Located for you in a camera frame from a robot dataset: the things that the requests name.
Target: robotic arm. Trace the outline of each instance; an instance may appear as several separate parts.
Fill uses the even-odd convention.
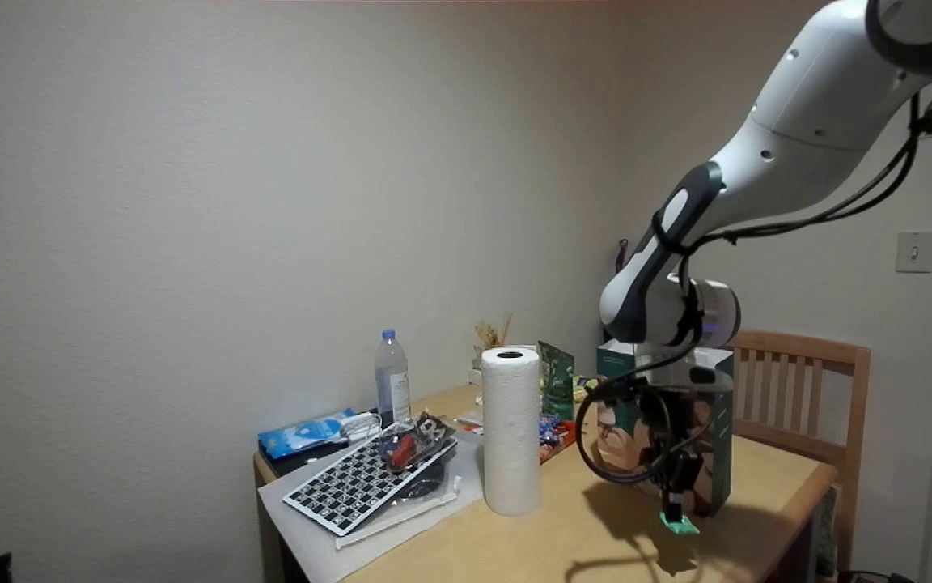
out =
[[[655,212],[627,266],[605,286],[600,316],[608,335],[640,343],[636,368],[591,388],[579,409],[579,426],[591,401],[602,410],[646,416],[655,460],[644,470],[605,472],[610,481],[657,481],[662,524],[681,530],[681,492],[698,472],[686,413],[660,388],[698,388],[691,345],[724,345],[738,330],[738,297],[727,286],[688,278],[688,255],[712,240],[776,237],[808,222],[840,220],[889,196],[913,169],[922,132],[932,132],[932,102],[918,93],[932,83],[932,37],[908,43],[896,31],[932,31],[932,7],[884,0],[836,0],[821,7],[756,93],[740,129],[710,160],[684,175]],[[806,211],[826,200],[864,159],[889,115],[908,102],[908,134],[889,166],[857,193],[800,220],[768,216]]]
[[[655,351],[686,335],[698,345],[730,341],[738,297],[724,286],[688,281],[686,255],[727,222],[826,200],[887,119],[932,83],[932,43],[889,37],[879,10],[879,0],[838,0],[802,26],[743,127],[675,184],[636,253],[605,286],[600,316],[610,335]],[[928,129],[932,105],[908,132]]]

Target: wall outlet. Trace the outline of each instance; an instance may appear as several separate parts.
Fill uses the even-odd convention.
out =
[[[896,234],[896,270],[932,270],[932,234]]]

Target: water bottle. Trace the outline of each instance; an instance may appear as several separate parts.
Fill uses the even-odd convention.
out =
[[[408,416],[408,357],[396,330],[383,330],[375,350],[375,401],[383,426]]]

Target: white wall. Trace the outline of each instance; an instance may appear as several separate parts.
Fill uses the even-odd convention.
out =
[[[27,578],[253,578],[253,438],[366,401],[380,328],[417,390],[466,378],[476,316],[589,358],[616,237],[730,134],[800,23],[800,0],[0,0],[0,546]],[[695,269],[749,324],[874,345],[857,564],[916,577],[932,275],[893,275],[902,229],[932,229],[932,145],[884,211]]]
[[[712,155],[802,23],[794,3],[668,3],[636,10],[630,78],[630,216]],[[847,182],[864,184],[902,138],[902,113]],[[932,138],[879,211],[768,243],[712,245],[691,275],[740,290],[743,324],[874,350],[854,566],[932,578],[932,275],[896,275],[896,234],[932,234]]]
[[[0,546],[256,578],[259,426],[583,358],[622,208],[622,14],[0,0]]]

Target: wooden chair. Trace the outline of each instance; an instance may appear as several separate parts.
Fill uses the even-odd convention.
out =
[[[851,571],[872,351],[776,330],[740,330],[730,345],[735,432],[838,465],[838,571]],[[838,390],[847,390],[845,423],[821,409]]]

